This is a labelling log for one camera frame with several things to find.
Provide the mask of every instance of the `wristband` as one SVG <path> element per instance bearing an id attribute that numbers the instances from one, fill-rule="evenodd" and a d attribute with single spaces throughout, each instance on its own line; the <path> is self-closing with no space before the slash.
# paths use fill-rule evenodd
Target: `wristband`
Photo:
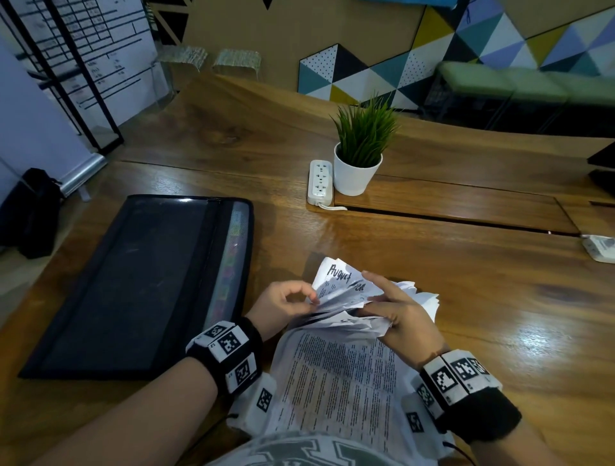
<path id="1" fill-rule="evenodd" d="M 454 350 L 427 363 L 412 386 L 436 427 L 467 444 L 506 437 L 521 412 L 500 391 L 502 384 L 468 351 Z"/>
<path id="2" fill-rule="evenodd" d="M 263 340 L 250 319 L 220 321 L 186 346 L 186 356 L 203 364 L 218 386 L 218 393 L 242 393 L 262 373 L 259 365 Z"/>

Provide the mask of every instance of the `t-shirt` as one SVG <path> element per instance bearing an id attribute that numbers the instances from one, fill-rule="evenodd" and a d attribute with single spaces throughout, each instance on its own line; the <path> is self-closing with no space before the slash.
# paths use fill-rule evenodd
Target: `t-shirt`
<path id="1" fill-rule="evenodd" d="M 323 433 L 284 432 L 255 438 L 208 466 L 401 466 L 358 442 Z"/>

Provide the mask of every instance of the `hand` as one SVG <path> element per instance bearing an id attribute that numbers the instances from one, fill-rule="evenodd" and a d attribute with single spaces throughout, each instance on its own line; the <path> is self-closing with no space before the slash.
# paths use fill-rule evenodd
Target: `hand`
<path id="1" fill-rule="evenodd" d="M 444 337 L 420 304 L 397 285 L 381 275 L 363 272 L 363 277 L 384 291 L 374 296 L 362 315 L 379 315 L 392 322 L 391 328 L 380 339 L 408 366 L 420 371 L 436 356 L 450 351 Z"/>
<path id="2" fill-rule="evenodd" d="M 273 282 L 258 297 L 252 309 L 245 315 L 267 341 L 288 325 L 297 316 L 315 310 L 315 305 L 308 302 L 288 302 L 287 296 L 302 293 L 314 304 L 318 304 L 316 292 L 309 283 L 298 280 L 291 282 Z"/>

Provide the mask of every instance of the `potted plant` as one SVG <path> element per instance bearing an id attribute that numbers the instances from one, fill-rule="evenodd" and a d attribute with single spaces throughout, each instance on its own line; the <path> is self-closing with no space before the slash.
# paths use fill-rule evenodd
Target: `potted plant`
<path id="1" fill-rule="evenodd" d="M 365 107 L 339 107 L 339 143 L 335 146 L 333 185 L 346 195 L 363 194 L 383 161 L 383 151 L 397 130 L 394 111 L 373 97 Z"/>

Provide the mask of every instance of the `yellow triangle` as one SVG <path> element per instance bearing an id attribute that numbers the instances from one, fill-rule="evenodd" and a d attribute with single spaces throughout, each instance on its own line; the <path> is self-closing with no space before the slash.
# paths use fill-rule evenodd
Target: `yellow triangle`
<path id="1" fill-rule="evenodd" d="M 538 66 L 544 62 L 549 52 L 555 47 L 557 41 L 563 36 L 568 29 L 568 25 L 555 28 L 554 30 L 547 31 L 546 33 L 538 34 L 532 38 L 527 39 L 528 47 L 530 48 L 532 55 Z"/>
<path id="2" fill-rule="evenodd" d="M 432 7 L 427 7 L 421 19 L 419 30 L 416 32 L 415 41 L 412 43 L 412 50 L 453 32 L 451 26 L 448 25 L 436 10 Z"/>
<path id="3" fill-rule="evenodd" d="M 345 103 L 347 105 L 358 105 L 359 101 L 350 97 L 346 92 L 339 87 L 331 86 L 331 95 L 329 96 L 331 102 Z"/>

